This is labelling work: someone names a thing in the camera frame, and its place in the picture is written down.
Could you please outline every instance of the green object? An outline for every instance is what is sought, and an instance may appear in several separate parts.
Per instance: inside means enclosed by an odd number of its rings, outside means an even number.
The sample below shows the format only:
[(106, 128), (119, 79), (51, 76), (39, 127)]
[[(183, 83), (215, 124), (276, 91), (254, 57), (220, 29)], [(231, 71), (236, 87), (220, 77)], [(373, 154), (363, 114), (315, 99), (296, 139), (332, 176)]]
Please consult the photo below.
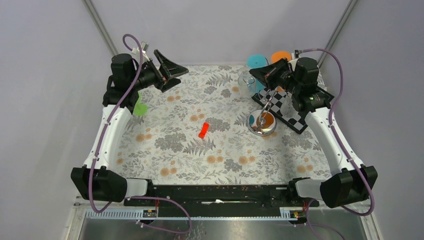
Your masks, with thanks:
[(143, 116), (144, 114), (147, 113), (147, 109), (149, 109), (147, 105), (141, 103), (141, 101), (142, 101), (142, 94), (138, 92), (138, 100), (134, 106), (134, 111), (132, 111), (132, 114), (134, 114), (135, 116)]

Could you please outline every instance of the metal post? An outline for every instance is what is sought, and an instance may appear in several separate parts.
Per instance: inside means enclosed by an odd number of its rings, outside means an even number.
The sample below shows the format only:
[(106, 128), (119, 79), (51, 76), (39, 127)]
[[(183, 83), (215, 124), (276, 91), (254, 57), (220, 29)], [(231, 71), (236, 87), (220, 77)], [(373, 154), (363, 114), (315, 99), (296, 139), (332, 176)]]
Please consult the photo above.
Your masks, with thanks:
[[(359, 0), (350, 0), (349, 4), (347, 5), (346, 9), (343, 12), (343, 15), (341, 16), (340, 20), (338, 21), (337, 26), (335, 27), (330, 39), (327, 42), (327, 45), (325, 46), (326, 50), (330, 50), (334, 43), (337, 40), (337, 37), (339, 36), (340, 32), (342, 31), (342, 28), (345, 26), (346, 21), (348, 20), (349, 16), (351, 15), (352, 11), (354, 10), (357, 2)], [(323, 52), (321, 53), (321, 56), (318, 59), (318, 66), (321, 67), (324, 63), (324, 60), (327, 57), (327, 53)]]
[(107, 48), (110, 51), (110, 54), (112, 56), (115, 56), (118, 54), (118, 50), (115, 47), (114, 42), (112, 41), (111, 36), (109, 35), (108, 31), (105, 28), (105, 25), (102, 22), (102, 19), (100, 18), (99, 14), (97, 13), (96, 8), (94, 7), (94, 4), (91, 0), (82, 0), (84, 3), (85, 8), (87, 9), (87, 12), (90, 14), (91, 19), (93, 20), (95, 26), (97, 27), (98, 32), (100, 33), (101, 37), (104, 40), (104, 43), (106, 44)]

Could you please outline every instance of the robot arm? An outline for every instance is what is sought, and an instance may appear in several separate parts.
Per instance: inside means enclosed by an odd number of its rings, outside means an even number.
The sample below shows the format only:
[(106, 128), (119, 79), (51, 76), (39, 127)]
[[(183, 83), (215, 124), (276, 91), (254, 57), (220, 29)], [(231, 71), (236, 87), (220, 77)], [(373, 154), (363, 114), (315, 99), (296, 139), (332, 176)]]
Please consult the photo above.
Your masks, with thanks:
[[(293, 107), (315, 134), (328, 160), (332, 177), (327, 180), (293, 179), (288, 184), (291, 197), (319, 199), (330, 208), (335, 208), (364, 201), (369, 197), (364, 182), (350, 163), (351, 159), (360, 166), (371, 188), (377, 179), (377, 171), (373, 166), (365, 166), (354, 153), (341, 133), (334, 115), (330, 125), (330, 100), (319, 91), (317, 65), (316, 60), (308, 57), (291, 61), (281, 59), (272, 65), (251, 69), (250, 73), (268, 89), (280, 86), (291, 94)], [(342, 151), (331, 126), (335, 127), (343, 145), (350, 152), (351, 159)]]
[[(163, 93), (181, 83), (177, 77), (188, 73), (189, 70), (168, 60), (158, 50), (155, 50), (153, 53), (160, 63), (160, 67), (157, 69), (152, 59), (147, 57), (145, 50), (146, 48), (142, 49), (143, 61), (140, 65), (126, 53), (112, 57), (110, 65), (112, 75), (107, 81), (106, 93), (103, 95), (104, 108), (97, 136), (83, 166), (74, 167), (71, 172), (72, 181), (86, 200), (89, 199), (88, 183), (93, 159), (96, 159), (92, 183), (94, 200), (121, 202), (125, 197), (146, 194), (148, 182), (145, 179), (124, 178), (113, 172), (116, 166), (114, 158), (119, 141), (139, 99), (138, 91), (153, 85)], [(132, 53), (138, 57), (141, 54), (140, 50), (135, 48)], [(130, 88), (136, 76), (136, 68), (143, 68), (136, 84), (108, 122), (111, 112)]]

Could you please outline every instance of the table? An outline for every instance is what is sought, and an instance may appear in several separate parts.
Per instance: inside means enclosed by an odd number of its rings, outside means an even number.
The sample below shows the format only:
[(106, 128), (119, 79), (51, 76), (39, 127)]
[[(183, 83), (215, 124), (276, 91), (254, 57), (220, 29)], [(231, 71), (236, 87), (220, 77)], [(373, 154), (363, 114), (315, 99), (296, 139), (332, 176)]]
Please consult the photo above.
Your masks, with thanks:
[[(169, 91), (143, 89), (148, 112), (129, 120), (114, 171), (161, 185), (286, 184), (299, 177), (330, 177), (310, 128), (299, 135), (277, 120), (270, 136), (248, 130), (246, 117), (260, 106), (239, 93), (241, 67), (189, 66), (182, 83)], [(204, 122), (210, 126), (201, 139)]]

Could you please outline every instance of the gray wall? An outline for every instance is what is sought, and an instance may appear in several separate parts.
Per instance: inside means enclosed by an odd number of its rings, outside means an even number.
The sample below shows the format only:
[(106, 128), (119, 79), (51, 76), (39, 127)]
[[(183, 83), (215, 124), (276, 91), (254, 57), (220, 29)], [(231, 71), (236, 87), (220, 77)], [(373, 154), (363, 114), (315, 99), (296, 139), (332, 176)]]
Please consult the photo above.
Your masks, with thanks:
[(110, 54), (79, 0), (0, 2), (0, 239), (60, 239)]
[(325, 47), (349, 0), (92, 2), (120, 53), (131, 33), (151, 57), (159, 49), (179, 64), (245, 64), (252, 54)]
[[(424, 236), (424, 1), (359, 1), (332, 51), (345, 91), (335, 111), (366, 165), (374, 165), (375, 213), (385, 240)], [(339, 89), (336, 63), (322, 68)]]

